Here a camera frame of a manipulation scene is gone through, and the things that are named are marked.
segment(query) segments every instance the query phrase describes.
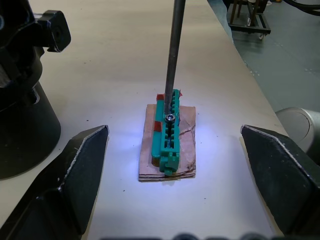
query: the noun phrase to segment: gray floor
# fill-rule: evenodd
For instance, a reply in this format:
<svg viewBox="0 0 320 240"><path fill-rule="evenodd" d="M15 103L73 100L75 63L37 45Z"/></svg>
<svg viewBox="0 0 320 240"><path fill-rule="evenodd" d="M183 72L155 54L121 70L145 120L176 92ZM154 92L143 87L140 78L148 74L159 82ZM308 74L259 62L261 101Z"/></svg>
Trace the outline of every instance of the gray floor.
<svg viewBox="0 0 320 240"><path fill-rule="evenodd" d="M262 41L257 33L232 32L242 59L275 112L288 107L320 112L320 16L285 2L267 6L264 15L271 34ZM246 19L243 11L238 21Z"/></svg>

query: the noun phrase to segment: cardboard base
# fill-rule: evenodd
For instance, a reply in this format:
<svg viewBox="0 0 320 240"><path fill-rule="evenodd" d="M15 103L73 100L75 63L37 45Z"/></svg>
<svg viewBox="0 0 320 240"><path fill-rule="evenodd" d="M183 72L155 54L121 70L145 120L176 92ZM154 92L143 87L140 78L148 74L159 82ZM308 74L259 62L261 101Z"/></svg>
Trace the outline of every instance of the cardboard base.
<svg viewBox="0 0 320 240"><path fill-rule="evenodd" d="M145 122L142 137L142 146L139 161L139 181L167 181L196 176L196 108L180 106L180 163L176 173L165 176L159 171L159 162L152 159L152 136L156 104L148 104L145 113Z"/></svg>

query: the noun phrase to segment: white table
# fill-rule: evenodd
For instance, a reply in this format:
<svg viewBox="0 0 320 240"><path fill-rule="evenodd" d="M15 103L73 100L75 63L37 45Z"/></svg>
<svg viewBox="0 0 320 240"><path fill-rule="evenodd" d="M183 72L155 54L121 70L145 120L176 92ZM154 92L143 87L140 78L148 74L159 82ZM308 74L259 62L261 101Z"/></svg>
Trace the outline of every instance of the white table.
<svg viewBox="0 0 320 240"><path fill-rule="evenodd" d="M62 133L45 161L0 181L0 224L72 136L107 124L110 138L87 239L274 234L240 127L285 131L206 0L187 0L175 80L181 104L196 106L196 177L150 183L138 182L138 161L146 105L165 89L173 0L30 4L35 13L63 11L72 36L64 52L41 59L40 82Z"/></svg>

